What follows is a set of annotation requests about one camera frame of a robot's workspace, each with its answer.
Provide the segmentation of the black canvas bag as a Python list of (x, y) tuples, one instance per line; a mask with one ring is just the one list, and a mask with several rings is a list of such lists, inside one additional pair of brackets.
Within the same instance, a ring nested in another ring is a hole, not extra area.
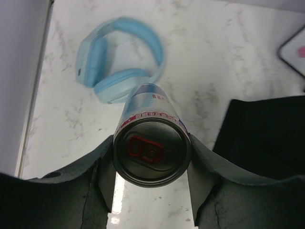
[(304, 175), (304, 96), (231, 100), (213, 151), (260, 176)]

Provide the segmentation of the silver can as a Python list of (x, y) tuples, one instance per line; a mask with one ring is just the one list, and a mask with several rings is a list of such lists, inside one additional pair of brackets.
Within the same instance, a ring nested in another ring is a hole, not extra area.
[(140, 187), (162, 187), (179, 178), (191, 160), (187, 129), (165, 92), (145, 83), (129, 93), (113, 137), (113, 164)]

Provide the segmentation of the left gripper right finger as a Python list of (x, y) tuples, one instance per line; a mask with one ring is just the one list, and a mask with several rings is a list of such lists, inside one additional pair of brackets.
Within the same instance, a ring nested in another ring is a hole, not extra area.
[(302, 229), (305, 177), (272, 179), (243, 169), (190, 135), (188, 183), (200, 229)]

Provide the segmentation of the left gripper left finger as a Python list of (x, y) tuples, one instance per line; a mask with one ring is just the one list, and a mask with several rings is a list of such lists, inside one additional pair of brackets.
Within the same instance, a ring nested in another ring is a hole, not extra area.
[(0, 176), (3, 229), (104, 229), (112, 208), (113, 136), (42, 178)]

